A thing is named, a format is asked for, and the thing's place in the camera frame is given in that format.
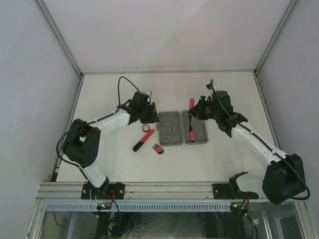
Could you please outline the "long red black screwdriver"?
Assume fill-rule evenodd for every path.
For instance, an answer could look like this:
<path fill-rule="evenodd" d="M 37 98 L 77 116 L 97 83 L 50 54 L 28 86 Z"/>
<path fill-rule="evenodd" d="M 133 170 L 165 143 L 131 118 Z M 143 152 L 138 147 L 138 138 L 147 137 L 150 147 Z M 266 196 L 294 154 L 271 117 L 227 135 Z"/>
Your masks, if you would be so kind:
<path fill-rule="evenodd" d="M 191 98 L 191 99 L 189 100 L 189 110 L 191 110 L 191 109 L 194 108 L 194 104 L 195 104 L 194 99 Z"/>

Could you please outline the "short red black screwdriver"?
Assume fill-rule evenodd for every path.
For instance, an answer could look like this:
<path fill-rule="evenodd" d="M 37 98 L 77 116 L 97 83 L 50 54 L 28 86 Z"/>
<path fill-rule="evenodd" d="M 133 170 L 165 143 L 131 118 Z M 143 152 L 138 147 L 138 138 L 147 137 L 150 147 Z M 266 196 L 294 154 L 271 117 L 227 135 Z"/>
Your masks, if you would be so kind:
<path fill-rule="evenodd" d="M 193 132 L 193 128 L 191 125 L 191 120 L 192 120 L 192 115 L 188 115 L 188 120 L 189 120 L 189 139 L 191 142 L 195 141 L 195 136 L 194 136 L 194 132 Z"/>

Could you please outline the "grey plastic tool case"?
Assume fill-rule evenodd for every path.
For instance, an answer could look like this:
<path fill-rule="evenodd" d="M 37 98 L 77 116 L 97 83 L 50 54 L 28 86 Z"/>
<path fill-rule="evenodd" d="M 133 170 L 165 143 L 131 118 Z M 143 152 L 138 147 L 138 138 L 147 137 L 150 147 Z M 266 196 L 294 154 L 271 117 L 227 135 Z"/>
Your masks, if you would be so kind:
<path fill-rule="evenodd" d="M 195 141 L 189 139 L 188 111 L 158 113 L 159 143 L 161 146 L 197 145 L 208 143 L 208 133 L 205 121 L 192 118 Z"/>

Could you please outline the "red hex key set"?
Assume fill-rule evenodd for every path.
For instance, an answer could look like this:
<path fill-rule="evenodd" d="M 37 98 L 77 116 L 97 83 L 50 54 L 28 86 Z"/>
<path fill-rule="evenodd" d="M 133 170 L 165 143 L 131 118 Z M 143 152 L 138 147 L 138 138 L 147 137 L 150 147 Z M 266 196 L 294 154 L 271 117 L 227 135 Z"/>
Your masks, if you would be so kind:
<path fill-rule="evenodd" d="M 157 153 L 157 154 L 163 154 L 164 153 L 164 149 L 158 145 L 158 144 L 155 144 L 152 149 Z"/>

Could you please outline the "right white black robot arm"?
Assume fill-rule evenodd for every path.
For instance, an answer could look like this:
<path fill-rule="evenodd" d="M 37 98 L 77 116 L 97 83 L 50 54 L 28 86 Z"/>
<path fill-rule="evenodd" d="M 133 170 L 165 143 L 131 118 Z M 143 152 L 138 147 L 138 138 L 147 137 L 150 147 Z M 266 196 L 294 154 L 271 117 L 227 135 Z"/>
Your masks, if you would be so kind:
<path fill-rule="evenodd" d="M 215 120 L 222 132 L 242 144 L 264 167 L 262 174 L 241 172 L 232 176 L 228 185 L 233 198 L 255 193 L 265 195 L 275 205 L 288 199 L 302 200 L 298 195 L 303 192 L 307 194 L 304 199 L 309 198 L 302 159 L 297 154 L 288 155 L 255 132 L 247 118 L 233 110 L 226 91 L 201 96 L 189 113 L 199 120 Z"/>

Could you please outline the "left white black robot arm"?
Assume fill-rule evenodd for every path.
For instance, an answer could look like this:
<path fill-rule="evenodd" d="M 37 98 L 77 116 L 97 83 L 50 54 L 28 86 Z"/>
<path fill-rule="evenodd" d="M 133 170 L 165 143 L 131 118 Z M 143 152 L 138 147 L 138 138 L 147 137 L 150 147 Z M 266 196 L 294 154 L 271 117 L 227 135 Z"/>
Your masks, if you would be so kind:
<path fill-rule="evenodd" d="M 92 194 L 104 199 L 109 194 L 108 177 L 99 163 L 101 137 L 115 130 L 140 121 L 142 124 L 159 122 L 156 104 L 152 102 L 152 91 L 136 91 L 132 99 L 117 106 L 111 114 L 87 122 L 76 119 L 70 129 L 59 139 L 56 152 L 63 161 L 76 166 L 93 186 Z"/>

